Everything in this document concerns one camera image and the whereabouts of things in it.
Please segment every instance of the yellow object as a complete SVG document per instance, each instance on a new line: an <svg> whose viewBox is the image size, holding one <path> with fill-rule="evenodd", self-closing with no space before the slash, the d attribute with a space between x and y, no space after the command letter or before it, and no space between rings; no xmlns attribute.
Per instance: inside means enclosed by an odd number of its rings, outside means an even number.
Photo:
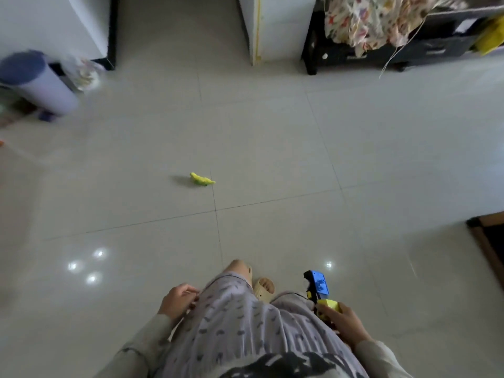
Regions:
<svg viewBox="0 0 504 378"><path fill-rule="evenodd" d="M322 305L328 306L331 309L334 309L335 311L338 311L338 312L341 313L340 305L338 305L337 301L328 300L328 299L322 299L322 300L318 300L317 304L322 304ZM322 314L320 312L317 313L317 316L322 321L328 321L329 320L329 318L325 314Z"/></svg>
<svg viewBox="0 0 504 378"><path fill-rule="evenodd" d="M504 43L504 16L494 19L474 45L481 55L485 55L497 49L502 43Z"/></svg>
<svg viewBox="0 0 504 378"><path fill-rule="evenodd" d="M194 172L190 173L191 179L194 183L199 184L199 185L209 185L209 184L215 184L213 180L210 180L209 178L205 178L203 176L196 175Z"/></svg>

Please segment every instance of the plastic bag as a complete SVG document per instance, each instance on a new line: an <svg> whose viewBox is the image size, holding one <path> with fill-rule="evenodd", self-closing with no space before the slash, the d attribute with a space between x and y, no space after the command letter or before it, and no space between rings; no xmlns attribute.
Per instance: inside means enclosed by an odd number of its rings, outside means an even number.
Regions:
<svg viewBox="0 0 504 378"><path fill-rule="evenodd" d="M105 71L99 63L73 56L62 61L61 68L75 87L82 92L97 88L100 85L100 73Z"/></svg>

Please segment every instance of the beige sandal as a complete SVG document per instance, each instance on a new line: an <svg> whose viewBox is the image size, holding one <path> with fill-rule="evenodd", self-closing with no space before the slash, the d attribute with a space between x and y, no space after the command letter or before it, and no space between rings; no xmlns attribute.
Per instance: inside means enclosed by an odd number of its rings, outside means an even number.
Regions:
<svg viewBox="0 0 504 378"><path fill-rule="evenodd" d="M270 303L275 294L275 285L273 281L266 277L261 277L254 284L254 295L258 300Z"/></svg>

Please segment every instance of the toy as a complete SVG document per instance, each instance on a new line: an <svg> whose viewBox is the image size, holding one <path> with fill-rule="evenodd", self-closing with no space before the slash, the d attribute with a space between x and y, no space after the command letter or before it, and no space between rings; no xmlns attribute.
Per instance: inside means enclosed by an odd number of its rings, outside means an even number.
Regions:
<svg viewBox="0 0 504 378"><path fill-rule="evenodd" d="M317 271L306 271L303 277L309 281L308 289L306 290L306 297L312 300L315 304L323 304L341 313L340 306L337 301L328 299L329 289L325 282L326 278L323 273ZM329 323L329 318L317 309L313 311L318 318L325 323Z"/></svg>
<svg viewBox="0 0 504 378"><path fill-rule="evenodd" d="M194 172L191 172L191 179L195 184L199 184L199 185L215 184L215 182L213 180L196 175Z"/></svg>

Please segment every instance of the gray pajamas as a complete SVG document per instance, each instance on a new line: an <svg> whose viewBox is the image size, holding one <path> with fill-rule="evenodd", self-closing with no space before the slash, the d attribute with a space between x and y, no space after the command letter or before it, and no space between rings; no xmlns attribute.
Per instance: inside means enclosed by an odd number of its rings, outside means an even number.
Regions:
<svg viewBox="0 0 504 378"><path fill-rule="evenodd" d="M357 358L312 309L313 303L296 293L281 294L265 304L240 275L222 273L207 285L196 309L175 331L163 376L201 376L246 356L311 351L338 355L367 377Z"/></svg>

